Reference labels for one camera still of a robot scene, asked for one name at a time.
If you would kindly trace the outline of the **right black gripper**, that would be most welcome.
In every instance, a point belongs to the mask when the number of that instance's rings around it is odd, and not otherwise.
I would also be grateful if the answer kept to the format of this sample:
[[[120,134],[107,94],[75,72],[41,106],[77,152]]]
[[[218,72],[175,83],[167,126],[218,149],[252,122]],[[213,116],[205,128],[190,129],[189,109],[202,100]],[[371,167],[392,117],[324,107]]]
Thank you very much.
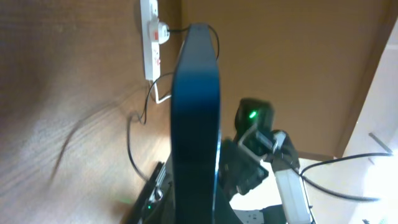
[[[235,141],[222,140],[219,187],[228,201],[236,194],[246,195],[269,176],[262,161],[271,165],[273,173],[300,168],[298,152],[283,130],[256,130]]]

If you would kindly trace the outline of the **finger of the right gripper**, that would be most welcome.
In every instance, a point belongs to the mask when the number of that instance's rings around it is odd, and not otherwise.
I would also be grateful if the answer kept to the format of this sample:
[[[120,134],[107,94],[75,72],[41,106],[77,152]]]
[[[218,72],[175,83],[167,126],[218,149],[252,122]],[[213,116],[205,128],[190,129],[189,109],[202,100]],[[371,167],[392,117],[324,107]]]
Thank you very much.
[[[149,183],[124,217],[124,224],[173,223],[174,185],[170,161],[158,162]]]

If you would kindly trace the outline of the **blue screen smartphone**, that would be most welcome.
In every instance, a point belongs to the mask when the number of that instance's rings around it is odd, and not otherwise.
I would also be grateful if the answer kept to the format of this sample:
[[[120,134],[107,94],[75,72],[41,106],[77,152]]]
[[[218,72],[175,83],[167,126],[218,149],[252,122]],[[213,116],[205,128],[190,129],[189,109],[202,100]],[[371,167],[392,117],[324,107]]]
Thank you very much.
[[[176,223],[214,223],[220,154],[220,78],[207,24],[190,26],[170,104]]]

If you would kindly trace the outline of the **white power strip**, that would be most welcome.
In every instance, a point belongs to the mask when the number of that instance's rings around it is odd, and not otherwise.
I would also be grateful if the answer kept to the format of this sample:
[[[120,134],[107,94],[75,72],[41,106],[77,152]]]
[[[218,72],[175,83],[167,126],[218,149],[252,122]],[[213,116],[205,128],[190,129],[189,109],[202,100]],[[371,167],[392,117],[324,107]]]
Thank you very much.
[[[160,77],[159,10],[157,0],[140,0],[142,48],[146,80]]]

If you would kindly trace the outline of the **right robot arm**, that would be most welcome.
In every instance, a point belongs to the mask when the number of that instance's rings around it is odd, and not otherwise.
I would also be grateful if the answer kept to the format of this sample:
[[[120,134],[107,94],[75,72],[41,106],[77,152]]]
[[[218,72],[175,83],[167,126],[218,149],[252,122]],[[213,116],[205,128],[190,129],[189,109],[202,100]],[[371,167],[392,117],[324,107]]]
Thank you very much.
[[[299,157],[289,135],[273,130],[274,109],[266,101],[243,98],[234,125],[236,135],[221,143],[215,198],[215,223],[293,223],[299,205],[294,192],[302,186]],[[238,211],[229,204],[236,194],[246,195],[265,180],[271,164],[282,203],[261,210]],[[172,160],[159,162],[126,218],[126,223],[173,223],[175,220]]]

